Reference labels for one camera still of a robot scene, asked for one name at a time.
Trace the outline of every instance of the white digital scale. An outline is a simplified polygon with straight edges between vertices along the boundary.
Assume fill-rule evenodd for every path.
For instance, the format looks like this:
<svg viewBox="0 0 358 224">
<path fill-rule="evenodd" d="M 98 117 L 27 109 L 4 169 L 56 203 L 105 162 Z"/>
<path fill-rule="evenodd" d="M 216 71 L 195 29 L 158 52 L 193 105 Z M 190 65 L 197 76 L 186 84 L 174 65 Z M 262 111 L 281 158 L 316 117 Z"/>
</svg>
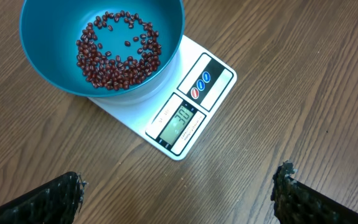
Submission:
<svg viewBox="0 0 358 224">
<path fill-rule="evenodd" d="M 169 65 L 122 95 L 89 98 L 171 159 L 183 159 L 237 81 L 235 71 L 183 35 Z"/>
</svg>

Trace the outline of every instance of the brown wood surface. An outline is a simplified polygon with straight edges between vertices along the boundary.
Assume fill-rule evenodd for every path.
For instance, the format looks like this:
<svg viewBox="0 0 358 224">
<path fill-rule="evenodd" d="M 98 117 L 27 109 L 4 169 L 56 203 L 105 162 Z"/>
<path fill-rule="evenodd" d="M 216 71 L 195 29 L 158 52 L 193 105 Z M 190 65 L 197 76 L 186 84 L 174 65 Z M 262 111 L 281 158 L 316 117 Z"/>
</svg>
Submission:
<svg viewBox="0 0 358 224">
<path fill-rule="evenodd" d="M 26 60 L 22 0 L 0 0 L 0 205 L 68 170 L 90 185 L 75 223 L 278 223 L 272 175 L 358 212 L 358 1 L 185 1 L 186 35 L 238 82 L 174 162 Z"/>
</svg>

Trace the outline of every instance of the teal plastic bowl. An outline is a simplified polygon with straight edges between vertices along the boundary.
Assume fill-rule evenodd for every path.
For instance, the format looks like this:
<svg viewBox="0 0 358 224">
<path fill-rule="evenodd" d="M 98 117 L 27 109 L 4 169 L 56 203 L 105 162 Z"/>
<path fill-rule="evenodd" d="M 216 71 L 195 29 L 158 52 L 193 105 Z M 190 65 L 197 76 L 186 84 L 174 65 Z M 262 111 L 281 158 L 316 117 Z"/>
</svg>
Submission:
<svg viewBox="0 0 358 224">
<path fill-rule="evenodd" d="M 130 86 L 129 90 L 95 89 L 85 81 L 82 70 L 76 65 L 78 47 L 75 42 L 96 16 L 101 17 L 105 11 L 121 10 L 138 13 L 143 21 L 153 23 L 153 30 L 159 31 L 161 65 L 151 77 L 140 85 Z M 141 56 L 137 50 L 141 43 L 133 42 L 133 37 L 145 33 L 143 26 L 135 22 L 134 29 L 129 29 L 122 19 L 118 23 L 108 19 L 107 24 L 113 26 L 113 32 L 94 28 L 98 36 L 95 43 L 103 44 L 101 53 L 111 51 L 109 59 L 120 55 L 125 60 L 131 55 L 139 60 Z M 19 30 L 25 55 L 37 73 L 51 84 L 80 96 L 115 96 L 145 85 L 172 60 L 184 32 L 184 7 L 181 0 L 25 0 Z M 126 40 L 131 42 L 131 47 L 124 45 Z"/>
</svg>

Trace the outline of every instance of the scale button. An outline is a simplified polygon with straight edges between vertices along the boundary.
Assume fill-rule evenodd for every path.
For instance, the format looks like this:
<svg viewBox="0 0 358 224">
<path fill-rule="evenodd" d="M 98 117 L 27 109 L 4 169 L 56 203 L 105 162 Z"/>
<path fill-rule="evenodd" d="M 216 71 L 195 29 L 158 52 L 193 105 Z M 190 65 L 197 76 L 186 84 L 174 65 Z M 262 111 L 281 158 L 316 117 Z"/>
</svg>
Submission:
<svg viewBox="0 0 358 224">
<path fill-rule="evenodd" d="M 191 96 L 196 100 L 199 97 L 199 90 L 195 87 L 191 89 Z"/>
<path fill-rule="evenodd" d="M 202 74 L 202 79 L 203 79 L 206 83 L 210 82 L 209 72 L 203 72 L 203 74 Z"/>
<path fill-rule="evenodd" d="M 205 83 L 204 83 L 204 81 L 198 80 L 198 81 L 197 81 L 197 88 L 198 88 L 200 91 L 205 90 Z"/>
</svg>

